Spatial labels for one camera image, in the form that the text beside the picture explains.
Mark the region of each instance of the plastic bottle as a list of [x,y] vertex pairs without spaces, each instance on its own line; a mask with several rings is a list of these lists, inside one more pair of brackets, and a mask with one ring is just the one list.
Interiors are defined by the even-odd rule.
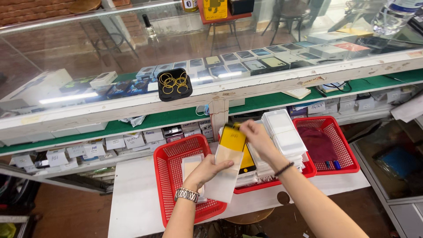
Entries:
[[396,34],[422,6],[423,0],[388,0],[373,18],[374,32],[386,36]]

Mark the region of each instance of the silver watch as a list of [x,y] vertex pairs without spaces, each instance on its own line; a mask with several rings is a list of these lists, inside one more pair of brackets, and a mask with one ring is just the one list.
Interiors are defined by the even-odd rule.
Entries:
[[181,188],[178,188],[178,190],[176,190],[175,202],[178,200],[179,197],[183,197],[185,199],[189,199],[196,203],[198,201],[199,195],[200,195],[199,193],[196,193],[194,191],[181,187]]

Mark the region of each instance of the pen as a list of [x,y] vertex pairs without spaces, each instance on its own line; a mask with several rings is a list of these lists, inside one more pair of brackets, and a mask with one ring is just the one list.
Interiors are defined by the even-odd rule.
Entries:
[[322,90],[320,90],[317,86],[314,86],[314,88],[319,92],[320,95],[327,97],[326,94],[324,94],[324,92],[322,92]]

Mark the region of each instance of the glass countertop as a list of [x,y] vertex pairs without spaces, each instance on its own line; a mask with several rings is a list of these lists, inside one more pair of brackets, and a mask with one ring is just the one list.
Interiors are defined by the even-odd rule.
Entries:
[[[180,1],[148,4],[0,28],[0,118],[157,94],[159,73],[177,68],[195,90],[423,46],[409,26],[373,34],[381,1],[256,0],[251,17],[215,25]],[[301,17],[283,18],[288,6]]]

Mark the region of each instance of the red basket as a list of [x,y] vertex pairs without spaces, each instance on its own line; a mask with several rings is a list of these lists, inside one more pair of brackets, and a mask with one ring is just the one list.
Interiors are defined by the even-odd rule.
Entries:
[[334,165],[330,163],[330,168],[326,166],[326,163],[314,163],[317,169],[316,175],[328,175],[328,174],[347,174],[357,173],[360,170],[360,165],[354,157],[348,142],[345,139],[336,119],[332,116],[316,116],[316,117],[305,117],[296,118],[292,120],[295,128],[307,127],[317,128],[324,132],[333,143],[333,147],[338,156],[338,162],[341,166],[340,170],[336,170]]
[[[314,166],[313,162],[310,159],[310,156],[307,153],[307,157],[308,157],[308,162],[304,162],[305,168],[302,170],[302,174],[306,177],[306,178],[311,178],[314,177],[317,173],[316,167]],[[255,191],[258,189],[262,189],[262,188],[268,188],[268,187],[273,187],[276,185],[280,185],[280,181],[279,180],[275,180],[275,181],[270,181],[270,182],[266,182],[266,183],[260,183],[257,185],[252,185],[252,186],[244,186],[244,187],[239,187],[239,188],[235,188],[233,190],[234,194],[243,194],[246,192],[251,192],[251,191]]]
[[[160,210],[163,225],[166,227],[175,207],[176,190],[182,186],[182,158],[203,153],[211,154],[205,136],[195,134],[159,146],[154,151],[157,190],[159,191]],[[228,204],[208,199],[195,207],[195,223],[209,219],[225,211]]]

